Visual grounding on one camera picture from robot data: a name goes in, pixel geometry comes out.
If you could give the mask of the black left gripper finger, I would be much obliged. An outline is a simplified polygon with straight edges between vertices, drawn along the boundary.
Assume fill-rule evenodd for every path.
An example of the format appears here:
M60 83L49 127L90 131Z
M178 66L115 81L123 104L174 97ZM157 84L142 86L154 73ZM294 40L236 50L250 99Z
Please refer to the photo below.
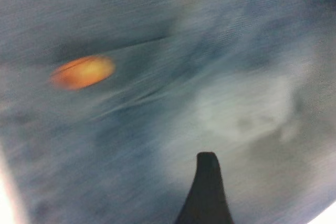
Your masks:
M213 152L197 154L196 173L178 224L233 224L225 196L221 168Z

